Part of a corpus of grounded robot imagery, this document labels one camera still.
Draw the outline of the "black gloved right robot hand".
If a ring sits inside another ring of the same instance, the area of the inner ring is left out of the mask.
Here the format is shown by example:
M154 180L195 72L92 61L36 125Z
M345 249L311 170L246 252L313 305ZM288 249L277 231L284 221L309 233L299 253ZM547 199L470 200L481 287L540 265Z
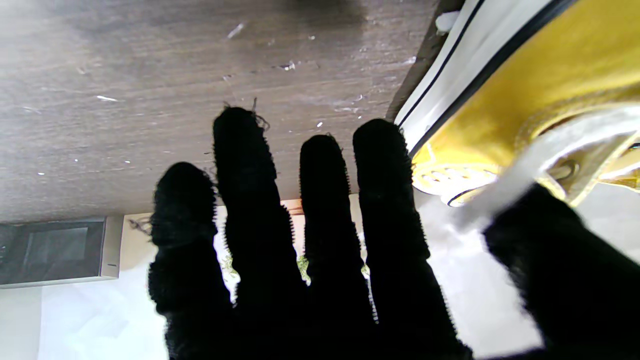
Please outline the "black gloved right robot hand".
M157 183L148 293L171 360L471 360L432 267L405 139L370 120L353 135L366 260L338 142L301 147L310 284L281 205L265 121L227 105L213 121L217 184L189 162ZM542 346L506 360L637 360L639 265L536 184L484 231Z

